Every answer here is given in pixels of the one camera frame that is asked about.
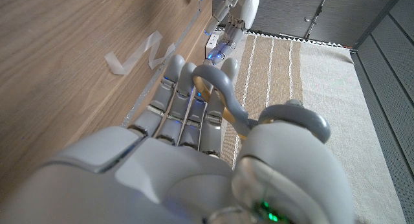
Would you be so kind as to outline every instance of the striped rug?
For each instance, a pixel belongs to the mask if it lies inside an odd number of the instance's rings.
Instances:
[[[348,176],[357,223],[405,223],[349,51],[312,43],[245,35],[231,55],[240,64],[238,101],[252,119],[291,98],[324,116],[326,147]],[[242,145],[225,120],[222,141],[221,158],[233,166]]]
[[[235,85],[235,95],[249,112],[258,119],[264,108],[283,104],[291,98],[302,100],[300,78],[301,43],[248,35]],[[241,143],[233,127],[223,128],[222,158],[234,165]]]

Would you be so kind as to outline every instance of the gray wall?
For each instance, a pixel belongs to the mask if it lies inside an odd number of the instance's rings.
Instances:
[[[222,0],[213,0],[213,10]],[[252,29],[305,37],[322,0],[260,0]],[[389,0],[326,0],[311,39],[353,46]]]
[[[353,55],[407,223],[414,223],[414,0],[400,0]]]

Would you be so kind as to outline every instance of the gray robotic hand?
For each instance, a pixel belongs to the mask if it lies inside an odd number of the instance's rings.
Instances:
[[[220,71],[173,56],[127,129],[49,159],[0,205],[0,223],[353,223],[325,119],[297,100],[249,119],[237,70],[231,58]],[[243,143],[234,170],[219,158],[223,118]]]
[[[213,64],[221,62],[237,47],[243,34],[253,25],[260,0],[223,0],[211,17],[205,33],[211,34],[228,15],[224,34],[208,55]]]

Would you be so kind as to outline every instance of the green led light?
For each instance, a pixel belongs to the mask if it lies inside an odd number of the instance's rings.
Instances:
[[[269,214],[269,219],[272,220],[272,221],[278,221],[278,217],[276,217],[273,214]]]

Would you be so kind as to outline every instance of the white ribbon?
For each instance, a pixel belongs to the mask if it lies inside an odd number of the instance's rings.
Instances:
[[[149,53],[148,58],[148,65],[151,69],[154,69],[157,65],[161,64],[165,58],[171,54],[174,49],[174,43],[172,43],[165,54],[164,57],[159,59],[154,59],[155,54],[160,47],[162,36],[158,31],[152,33],[148,38],[141,43],[141,45],[137,48],[137,50],[132,53],[132,55],[123,63],[121,64],[116,58],[114,52],[110,52],[105,55],[105,60],[108,63],[109,67],[111,68],[112,73],[114,74],[129,74],[132,71],[132,68],[136,65],[143,53],[145,53],[149,48],[151,48],[151,52]]]

